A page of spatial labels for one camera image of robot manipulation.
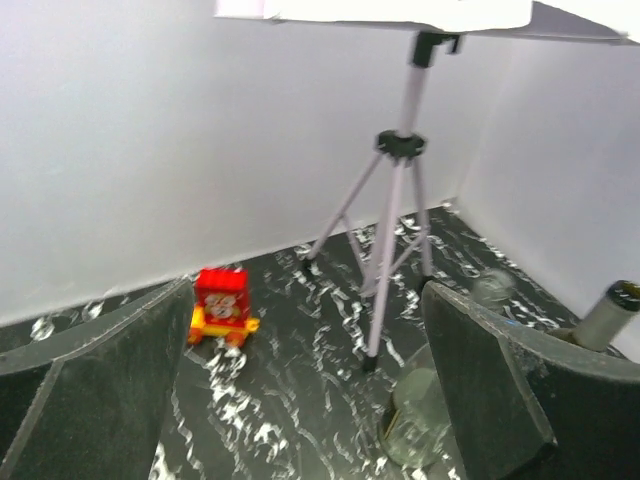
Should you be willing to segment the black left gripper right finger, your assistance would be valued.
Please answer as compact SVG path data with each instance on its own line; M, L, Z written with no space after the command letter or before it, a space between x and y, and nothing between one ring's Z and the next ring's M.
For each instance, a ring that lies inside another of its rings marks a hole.
M427 336L470 479L636 479L639 366L429 281Z

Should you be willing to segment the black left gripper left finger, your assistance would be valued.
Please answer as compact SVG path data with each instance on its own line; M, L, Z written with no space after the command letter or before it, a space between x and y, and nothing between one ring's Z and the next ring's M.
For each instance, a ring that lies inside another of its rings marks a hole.
M193 308L178 279L2 351L2 478L147 478Z

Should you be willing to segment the clear round glass bottle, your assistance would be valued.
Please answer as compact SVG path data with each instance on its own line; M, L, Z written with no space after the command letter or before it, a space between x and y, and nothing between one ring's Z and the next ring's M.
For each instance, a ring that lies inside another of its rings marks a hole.
M486 269L473 282L470 300L504 313L515 280L501 269ZM401 369L378 424L381 448L401 467L430 469L454 444L441 382L431 350L432 335Z

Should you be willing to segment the dark red wine bottle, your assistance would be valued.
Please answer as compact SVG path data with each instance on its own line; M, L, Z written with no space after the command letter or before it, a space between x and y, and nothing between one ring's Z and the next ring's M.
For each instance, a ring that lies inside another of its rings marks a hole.
M638 314L639 285L617 280L575 327L552 329L548 334L590 351L603 352Z

